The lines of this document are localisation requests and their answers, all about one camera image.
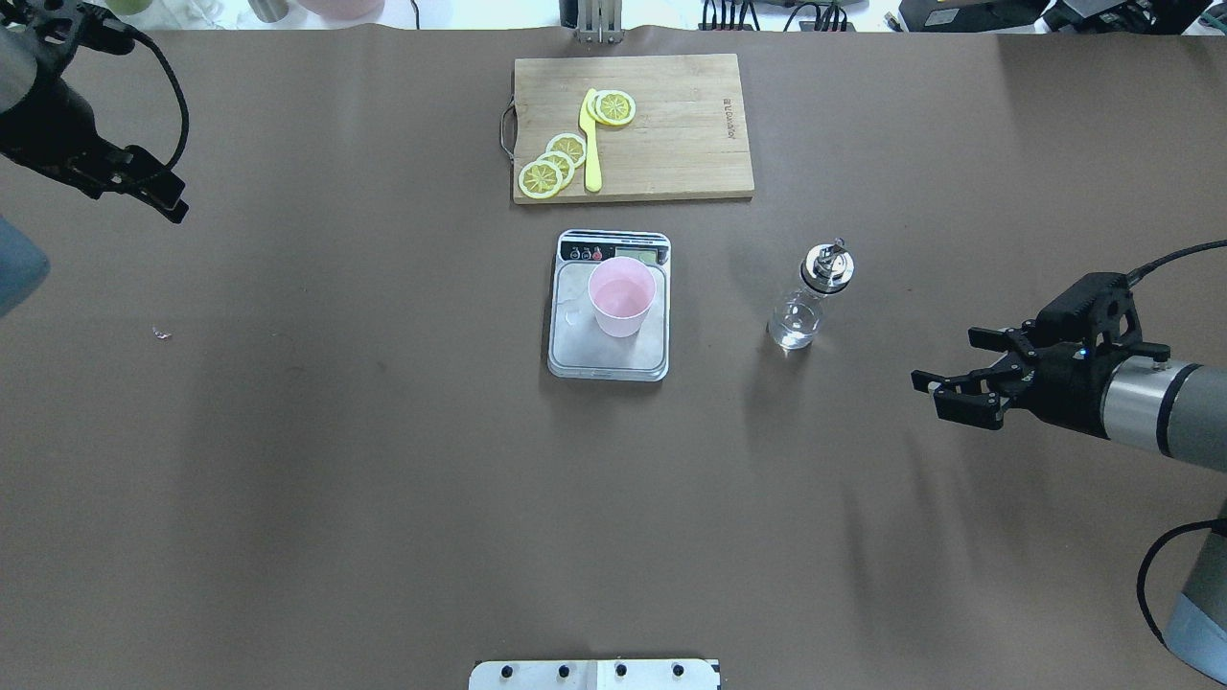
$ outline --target water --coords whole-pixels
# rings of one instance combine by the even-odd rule
[[[814,340],[814,334],[818,331],[818,324],[822,322],[822,309],[816,302],[810,302],[804,297],[793,298],[772,312],[767,333],[780,347],[800,350]]]

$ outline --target pink cup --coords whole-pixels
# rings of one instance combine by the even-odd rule
[[[588,298],[596,307],[596,325],[614,338],[638,333],[656,298],[656,279],[639,259],[614,257],[588,279]]]

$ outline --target yellow knife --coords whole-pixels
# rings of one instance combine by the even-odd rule
[[[588,158],[584,161],[584,188],[589,192],[601,190],[601,160],[596,155],[596,119],[588,112],[588,104],[596,97],[596,90],[589,88],[584,101],[579,103],[579,129],[588,138]]]

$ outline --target wire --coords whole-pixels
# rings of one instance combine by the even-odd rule
[[[741,18],[737,20],[737,31],[746,28],[746,11],[753,11],[755,14],[755,31],[762,31],[758,26],[758,11],[755,10],[755,0],[741,0]]]
[[[788,21],[784,22],[784,31],[788,31],[788,27],[793,26],[793,18],[795,18],[796,14],[801,11],[801,7],[814,7],[814,22],[817,23],[821,21],[822,7],[820,7],[817,2],[801,2],[796,7],[793,7],[793,14],[789,15]]]
[[[145,187],[150,182],[171,172],[171,168],[173,168],[175,163],[179,162],[179,158],[183,156],[183,150],[188,146],[188,99],[184,98],[183,96],[183,87],[179,86],[179,80],[178,77],[174,76],[174,70],[171,69],[171,63],[166,59],[166,55],[157,47],[157,44],[153,43],[152,38],[142,33],[140,29],[131,27],[129,27],[129,33],[131,33],[133,38],[137,43],[148,48],[153,53],[153,56],[157,58],[158,64],[162,65],[162,70],[166,72],[166,77],[171,80],[171,88],[174,90],[174,99],[179,103],[179,144],[175,145],[174,153],[171,155],[171,160],[167,161],[166,166],[161,171],[144,179],[137,179],[136,182],[102,185],[98,188],[101,192],[126,193],[126,192],[135,192],[136,189]]]
[[[1151,544],[1151,548],[1146,551],[1146,556],[1142,557],[1142,565],[1137,567],[1137,608],[1142,610],[1142,618],[1146,619],[1146,626],[1151,629],[1151,632],[1155,634],[1155,638],[1158,640],[1158,643],[1163,647],[1167,647],[1167,642],[1163,640],[1163,632],[1158,629],[1158,625],[1155,624],[1155,616],[1151,615],[1150,607],[1146,604],[1146,575],[1150,572],[1151,562],[1163,546],[1167,546],[1168,541],[1182,534],[1188,534],[1199,529],[1214,529],[1217,532],[1225,528],[1227,528],[1227,518],[1205,519],[1201,522],[1182,524],[1180,527],[1164,532],[1162,537]]]
[[[1201,21],[1217,28],[1218,31],[1227,33],[1227,25],[1225,25],[1218,17],[1211,15],[1209,11],[1201,12]]]
[[[820,31],[833,31],[832,22],[836,18],[836,12],[839,10],[839,5],[831,2],[827,5],[827,11],[822,12],[822,27]]]
[[[1129,275],[1126,276],[1129,279],[1129,287],[1137,285],[1139,282],[1141,282],[1144,277],[1150,275],[1151,271],[1153,271],[1155,269],[1162,266],[1168,262],[1174,262],[1183,257],[1188,257],[1189,254],[1196,254],[1198,252],[1205,252],[1206,249],[1220,249],[1222,247],[1227,247],[1227,239],[1216,239],[1214,242],[1204,242],[1201,244],[1194,244],[1193,247],[1185,247],[1184,249],[1180,249],[1178,252],[1172,252],[1166,257],[1155,259],[1148,264],[1142,264],[1136,269],[1129,271]]]
[[[763,27],[758,26],[758,10],[755,9],[755,0],[746,0],[746,4],[750,5],[750,16],[755,18],[755,31],[762,31]]]

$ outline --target scale display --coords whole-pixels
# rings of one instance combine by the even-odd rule
[[[568,230],[558,237],[550,307],[550,372],[562,378],[660,381],[669,373],[671,247],[655,232]],[[638,333],[612,338],[596,325],[588,279],[601,262],[631,257],[656,280]]]

